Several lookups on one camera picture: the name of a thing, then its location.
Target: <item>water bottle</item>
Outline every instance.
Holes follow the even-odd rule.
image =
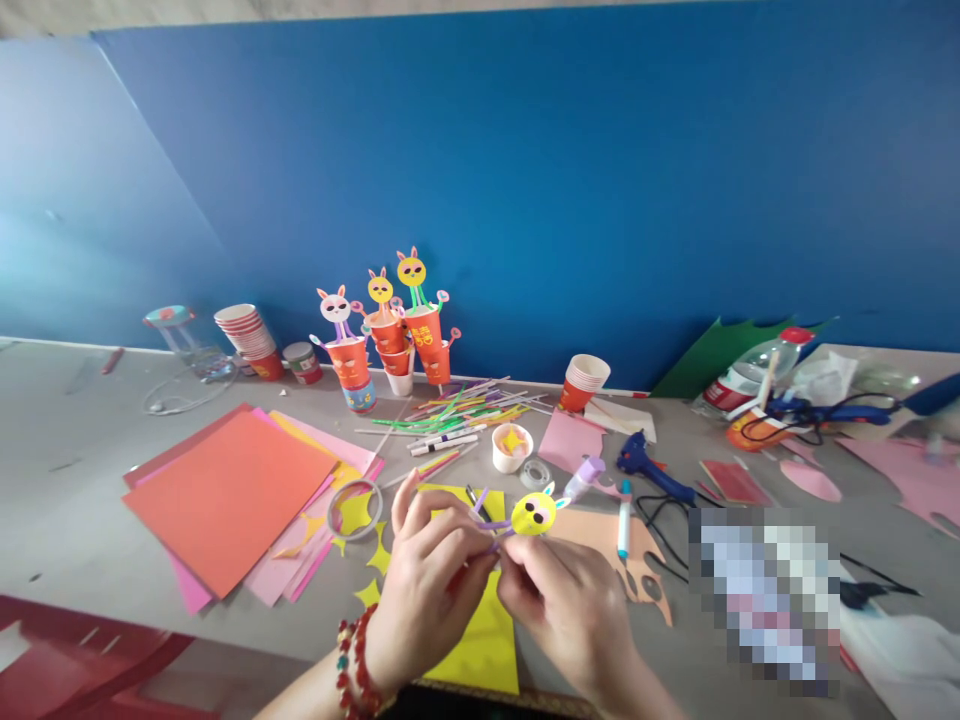
[[[775,385],[793,370],[800,359],[801,348],[811,340],[812,332],[792,327],[780,333],[776,340],[768,340],[747,350],[693,401],[693,410],[707,417],[724,418],[728,412],[736,410],[760,392],[774,350],[780,351],[780,359],[773,373]]]

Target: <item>hand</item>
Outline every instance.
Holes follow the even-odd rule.
[[[506,538],[497,591],[564,677],[607,717],[680,717],[640,659],[623,588],[592,548],[526,535]]]
[[[498,560],[484,554],[493,538],[464,502],[439,490],[418,494],[419,482],[414,470],[393,502],[393,557],[367,629],[367,669],[385,698],[460,642]]]

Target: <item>red bottle cap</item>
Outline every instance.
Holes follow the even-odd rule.
[[[795,345],[806,345],[813,340],[814,334],[806,328],[787,328],[780,333],[780,339],[792,342]]]

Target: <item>right hand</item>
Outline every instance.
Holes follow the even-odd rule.
[[[514,535],[502,542],[500,563],[501,602],[570,684],[600,712],[635,717],[641,678],[650,671],[607,560],[576,543]]]

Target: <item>blue glue gun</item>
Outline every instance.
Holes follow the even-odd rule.
[[[617,468],[627,475],[642,473],[647,476],[667,495],[680,502],[696,507],[697,493],[693,488],[678,483],[647,455],[647,438],[643,431],[634,433],[624,443],[620,456],[617,458]]]

